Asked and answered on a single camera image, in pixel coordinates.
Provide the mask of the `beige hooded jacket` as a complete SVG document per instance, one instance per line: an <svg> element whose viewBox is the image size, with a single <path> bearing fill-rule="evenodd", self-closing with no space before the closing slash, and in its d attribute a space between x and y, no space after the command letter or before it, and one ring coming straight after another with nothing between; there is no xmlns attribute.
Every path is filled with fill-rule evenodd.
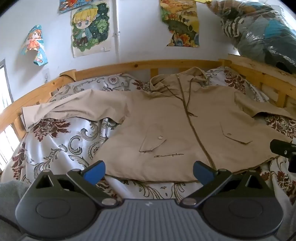
<svg viewBox="0 0 296 241"><path fill-rule="evenodd" d="M44 118L117 123L94 155L109 176L146 182L191 182L193 164L245 171L274 158L269 144L289 138L256 119L260 113L295 119L294 108L250 99L232 87L206 85L197 67L150 80L150 92L88 89L23 108L28 128Z"/></svg>

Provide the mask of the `plastic bag of clothes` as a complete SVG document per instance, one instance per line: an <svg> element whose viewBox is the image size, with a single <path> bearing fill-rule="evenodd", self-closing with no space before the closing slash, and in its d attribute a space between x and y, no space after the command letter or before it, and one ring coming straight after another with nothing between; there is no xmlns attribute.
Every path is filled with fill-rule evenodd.
<svg viewBox="0 0 296 241"><path fill-rule="evenodd" d="M295 74L295 30L282 14L259 1L207 1L239 54Z"/></svg>

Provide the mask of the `top left cartoon poster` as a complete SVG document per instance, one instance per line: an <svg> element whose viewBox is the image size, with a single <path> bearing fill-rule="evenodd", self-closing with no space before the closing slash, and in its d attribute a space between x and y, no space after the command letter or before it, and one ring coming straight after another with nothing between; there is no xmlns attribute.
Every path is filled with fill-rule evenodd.
<svg viewBox="0 0 296 241"><path fill-rule="evenodd" d="M60 0L59 13L71 11L72 9L76 9L90 3L93 3L93 0Z"/></svg>

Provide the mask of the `wooden bed frame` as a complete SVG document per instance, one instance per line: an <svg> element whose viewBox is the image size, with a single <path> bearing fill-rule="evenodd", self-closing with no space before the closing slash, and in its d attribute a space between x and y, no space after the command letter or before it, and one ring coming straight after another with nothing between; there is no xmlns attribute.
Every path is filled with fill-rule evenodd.
<svg viewBox="0 0 296 241"><path fill-rule="evenodd" d="M72 69L61 73L58 78L32 90L5 108L1 113L1 131L11 126L16 137L21 140L26 134L21 120L22 108L47 102L53 92L66 84L119 73L138 74L141 80L150 80L162 73L183 72L195 66L205 71L220 66L230 67L264 92L272 104L280 108L287 106L295 108L295 75L246 57L230 54L227 59L218 61L189 59L133 61L80 71Z"/></svg>

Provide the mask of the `anime girl wall poster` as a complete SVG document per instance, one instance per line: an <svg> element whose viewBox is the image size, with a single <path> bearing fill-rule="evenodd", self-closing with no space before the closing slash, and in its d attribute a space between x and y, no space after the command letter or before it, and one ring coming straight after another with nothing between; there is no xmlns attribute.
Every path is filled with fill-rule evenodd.
<svg viewBox="0 0 296 241"><path fill-rule="evenodd" d="M37 66L43 66L48 63L41 25L35 25L27 34L21 47L21 54L25 55L28 51L36 52L33 63Z"/></svg>

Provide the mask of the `anime boy wall poster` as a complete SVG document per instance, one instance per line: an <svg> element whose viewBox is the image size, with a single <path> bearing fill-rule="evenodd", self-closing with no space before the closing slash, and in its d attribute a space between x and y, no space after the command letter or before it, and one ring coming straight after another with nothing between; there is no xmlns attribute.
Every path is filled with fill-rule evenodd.
<svg viewBox="0 0 296 241"><path fill-rule="evenodd" d="M71 12L73 57L111 50L110 4L110 1L93 1Z"/></svg>

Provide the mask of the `landscape wall poster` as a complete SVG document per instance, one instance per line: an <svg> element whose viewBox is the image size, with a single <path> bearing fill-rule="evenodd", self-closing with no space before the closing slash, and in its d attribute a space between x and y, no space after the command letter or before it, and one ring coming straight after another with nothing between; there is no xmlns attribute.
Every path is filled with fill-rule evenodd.
<svg viewBox="0 0 296 241"><path fill-rule="evenodd" d="M199 20L195 1L160 0L162 22L171 33L168 47L199 47Z"/></svg>

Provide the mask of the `white wall pipe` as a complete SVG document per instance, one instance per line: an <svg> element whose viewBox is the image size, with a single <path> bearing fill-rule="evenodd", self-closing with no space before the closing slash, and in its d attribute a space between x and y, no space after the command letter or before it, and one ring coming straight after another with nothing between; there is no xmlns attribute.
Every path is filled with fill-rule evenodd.
<svg viewBox="0 0 296 241"><path fill-rule="evenodd" d="M119 30L119 1L113 0L113 38L114 38L114 49L115 49L115 55L116 55L116 63L121 62L120 57L120 30Z"/></svg>

